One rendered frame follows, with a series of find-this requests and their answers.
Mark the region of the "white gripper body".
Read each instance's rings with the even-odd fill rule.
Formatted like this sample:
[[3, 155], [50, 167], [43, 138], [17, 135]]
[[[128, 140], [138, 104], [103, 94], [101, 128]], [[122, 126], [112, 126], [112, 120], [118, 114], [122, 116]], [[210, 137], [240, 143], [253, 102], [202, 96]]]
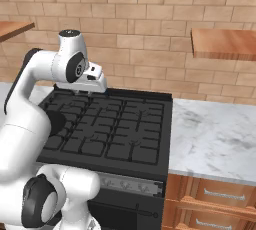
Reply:
[[56, 83], [58, 88], [78, 90], [85, 92], [104, 93], [107, 89], [107, 81], [103, 73], [99, 77], [83, 74], [76, 82], [73, 83]]

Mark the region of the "black stove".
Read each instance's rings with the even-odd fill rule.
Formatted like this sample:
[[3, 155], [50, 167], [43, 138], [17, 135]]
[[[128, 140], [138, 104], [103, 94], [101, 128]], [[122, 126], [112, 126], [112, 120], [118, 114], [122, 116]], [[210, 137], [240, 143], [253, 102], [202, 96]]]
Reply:
[[[99, 194], [92, 200], [131, 207], [164, 207], [173, 99], [170, 94], [109, 88], [88, 93], [54, 88], [40, 107], [58, 119], [37, 159], [98, 173]], [[110, 179], [112, 187], [105, 187]], [[124, 190], [125, 181], [131, 189]], [[150, 191], [143, 193], [140, 184]]]

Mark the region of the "black oven door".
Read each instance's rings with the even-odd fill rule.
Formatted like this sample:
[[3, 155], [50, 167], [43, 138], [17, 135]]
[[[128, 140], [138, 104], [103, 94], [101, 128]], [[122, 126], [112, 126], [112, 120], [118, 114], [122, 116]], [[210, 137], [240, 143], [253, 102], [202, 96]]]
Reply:
[[131, 207], [134, 208], [138, 204], [141, 210], [157, 212], [159, 214], [158, 218], [141, 216], [141, 215], [111, 215], [111, 216], [101, 216], [91, 214], [97, 219], [101, 225], [102, 230], [161, 230], [162, 223], [162, 208], [155, 205], [145, 205], [142, 206], [139, 203], [135, 203]]

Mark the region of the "wooden drawer front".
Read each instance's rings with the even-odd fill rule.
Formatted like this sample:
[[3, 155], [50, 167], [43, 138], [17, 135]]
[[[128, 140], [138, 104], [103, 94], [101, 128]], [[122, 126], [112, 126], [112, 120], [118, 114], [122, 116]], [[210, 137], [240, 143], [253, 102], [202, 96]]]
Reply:
[[198, 218], [198, 220], [201, 222], [214, 223], [222, 226], [231, 225], [232, 230], [245, 230], [248, 224], [248, 221], [246, 220], [242, 220], [229, 215], [193, 211], [191, 214], [189, 227], [197, 230], [221, 230], [221, 229], [197, 225], [196, 218]]
[[[242, 196], [244, 194], [245, 201], [205, 195], [204, 188], [206, 188], [208, 191], [225, 193], [230, 195]], [[198, 186], [196, 199], [226, 206], [245, 208], [248, 205], [251, 195], [253, 194], [253, 190], [253, 186], [201, 179]]]

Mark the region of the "wooden wall shelf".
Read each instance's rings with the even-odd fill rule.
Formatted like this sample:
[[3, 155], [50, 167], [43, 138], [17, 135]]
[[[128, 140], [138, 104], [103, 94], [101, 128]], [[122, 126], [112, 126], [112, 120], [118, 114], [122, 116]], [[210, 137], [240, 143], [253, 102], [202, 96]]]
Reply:
[[0, 43], [34, 27], [33, 22], [0, 21]]
[[193, 28], [191, 40], [195, 58], [256, 61], [256, 31]]

